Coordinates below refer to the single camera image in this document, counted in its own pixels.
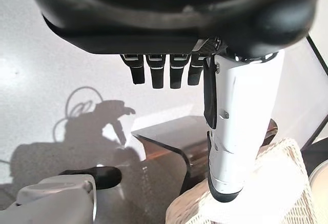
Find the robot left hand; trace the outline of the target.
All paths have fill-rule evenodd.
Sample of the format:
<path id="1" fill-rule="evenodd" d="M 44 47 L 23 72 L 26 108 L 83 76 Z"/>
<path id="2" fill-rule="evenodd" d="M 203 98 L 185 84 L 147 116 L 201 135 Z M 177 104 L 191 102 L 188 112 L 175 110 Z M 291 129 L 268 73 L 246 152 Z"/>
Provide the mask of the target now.
<path id="1" fill-rule="evenodd" d="M 36 0 L 47 26 L 93 54 L 119 54 L 135 84 L 170 87 L 203 71 L 212 196 L 242 191 L 271 118 L 284 49 L 309 32 L 318 0 Z"/>

